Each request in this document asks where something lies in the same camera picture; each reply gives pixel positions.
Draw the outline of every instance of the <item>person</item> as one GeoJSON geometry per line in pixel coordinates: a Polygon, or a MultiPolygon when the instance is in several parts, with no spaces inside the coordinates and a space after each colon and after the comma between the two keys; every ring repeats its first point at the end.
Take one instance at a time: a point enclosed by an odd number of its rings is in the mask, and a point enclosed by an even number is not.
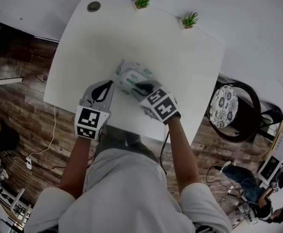
{"type": "Polygon", "coordinates": [[[59,189],[42,191],[24,231],[232,232],[226,214],[201,183],[179,117],[171,116],[167,124],[180,203],[167,191],[165,173],[139,135],[124,132],[125,138],[110,134],[108,127],[88,171],[91,140],[77,138],[59,189]]]}
{"type": "Polygon", "coordinates": [[[228,161],[224,164],[222,172],[231,180],[240,184],[244,190],[244,196],[256,211],[258,219],[267,223],[282,223],[283,208],[273,212],[270,195],[273,193],[271,187],[266,190],[261,188],[253,173],[243,167],[235,166],[228,161]]]}

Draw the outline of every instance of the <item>white table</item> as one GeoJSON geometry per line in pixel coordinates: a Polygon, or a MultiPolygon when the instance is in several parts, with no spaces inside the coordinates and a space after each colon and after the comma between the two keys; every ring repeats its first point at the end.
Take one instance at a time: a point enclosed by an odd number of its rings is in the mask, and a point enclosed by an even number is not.
{"type": "MultiPolygon", "coordinates": [[[[123,58],[144,62],[176,97],[191,143],[220,70],[224,47],[197,28],[153,7],[135,12],[130,0],[81,0],[57,48],[44,101],[75,113],[86,88],[112,77],[123,58]],[[94,13],[87,5],[99,1],[94,13]]],[[[115,89],[108,124],[163,141],[165,126],[133,97],[115,89]]]]}

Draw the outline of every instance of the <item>patterned cushion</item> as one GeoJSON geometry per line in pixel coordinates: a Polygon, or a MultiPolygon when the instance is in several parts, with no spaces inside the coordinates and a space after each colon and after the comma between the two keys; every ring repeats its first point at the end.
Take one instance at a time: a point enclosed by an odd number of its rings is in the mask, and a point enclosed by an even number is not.
{"type": "Polygon", "coordinates": [[[238,96],[230,85],[220,87],[210,105],[210,121],[217,128],[228,126],[238,111],[238,96]]]}

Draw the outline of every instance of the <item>white t-shirt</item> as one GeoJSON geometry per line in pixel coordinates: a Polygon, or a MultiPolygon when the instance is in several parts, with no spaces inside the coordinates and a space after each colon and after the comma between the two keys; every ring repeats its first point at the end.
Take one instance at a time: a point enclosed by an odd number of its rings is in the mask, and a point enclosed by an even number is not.
{"type": "Polygon", "coordinates": [[[194,183],[180,204],[166,189],[162,168],[150,158],[125,150],[100,153],[88,169],[84,194],[77,200],[58,188],[45,189],[25,233],[230,233],[231,224],[210,189],[194,183]]]}

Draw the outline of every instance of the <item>black chair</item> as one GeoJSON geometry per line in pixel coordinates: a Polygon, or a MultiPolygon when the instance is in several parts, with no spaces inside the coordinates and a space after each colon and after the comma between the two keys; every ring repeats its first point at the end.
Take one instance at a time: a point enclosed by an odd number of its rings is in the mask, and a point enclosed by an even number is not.
{"type": "Polygon", "coordinates": [[[260,101],[256,92],[249,85],[242,82],[234,83],[216,83],[216,88],[212,94],[208,109],[207,116],[209,122],[213,129],[218,133],[218,135],[226,141],[229,142],[244,142],[249,140],[260,127],[261,124],[261,106],[260,101]],[[224,85],[230,85],[232,87],[241,88],[248,93],[252,100],[253,107],[246,103],[242,98],[238,97],[239,105],[238,111],[234,120],[231,122],[230,126],[239,131],[236,136],[230,136],[221,132],[217,127],[215,127],[210,120],[210,105],[215,92],[224,85]]]}
{"type": "Polygon", "coordinates": [[[277,124],[283,121],[283,113],[280,109],[273,109],[262,112],[262,125],[260,128],[269,127],[270,125],[277,124]],[[272,122],[267,124],[264,122],[264,115],[269,115],[272,119],[272,122]]]}
{"type": "Polygon", "coordinates": [[[261,125],[260,125],[259,129],[257,130],[257,133],[262,135],[263,137],[269,139],[270,141],[273,141],[274,136],[263,131],[261,128],[269,127],[270,125],[281,123],[282,121],[283,121],[283,113],[279,108],[265,111],[265,112],[262,113],[261,125]],[[264,118],[264,115],[269,115],[272,119],[272,122],[269,123],[269,124],[265,123],[264,120],[266,118],[264,118]]]}

